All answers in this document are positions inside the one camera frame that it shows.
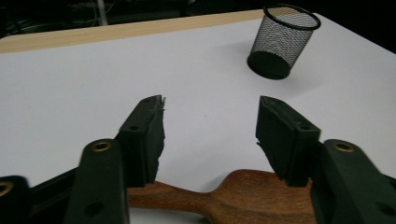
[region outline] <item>dark background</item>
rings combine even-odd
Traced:
[[[262,9],[271,0],[105,0],[109,24]],[[390,0],[285,0],[316,12],[396,53],[395,13]],[[0,38],[98,26],[96,0],[0,0]]]

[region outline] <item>mesh pencil cup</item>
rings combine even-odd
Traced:
[[[262,77],[287,77],[319,26],[319,18],[303,8],[288,4],[265,7],[247,65]]]

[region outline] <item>white table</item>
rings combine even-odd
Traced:
[[[354,143],[396,176],[396,55],[319,18],[283,80],[247,66],[261,19],[0,54],[0,176],[23,175],[34,186],[76,167],[87,144],[114,137],[136,104],[156,94],[166,97],[163,183],[210,191],[233,170],[272,171],[256,145],[261,95],[316,124],[320,141]],[[131,209],[131,220],[202,223],[144,209]]]

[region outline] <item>wooden table edge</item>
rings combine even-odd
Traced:
[[[263,11],[248,10],[158,21],[141,21],[91,28],[63,30],[27,35],[11,35],[0,39],[0,53],[34,49],[50,49],[141,35],[217,26],[240,21],[257,20]]]

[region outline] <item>wooden handle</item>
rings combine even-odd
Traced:
[[[316,223],[309,188],[288,188],[263,171],[234,171],[206,193],[155,182],[128,197],[132,207],[193,212],[214,224]]]

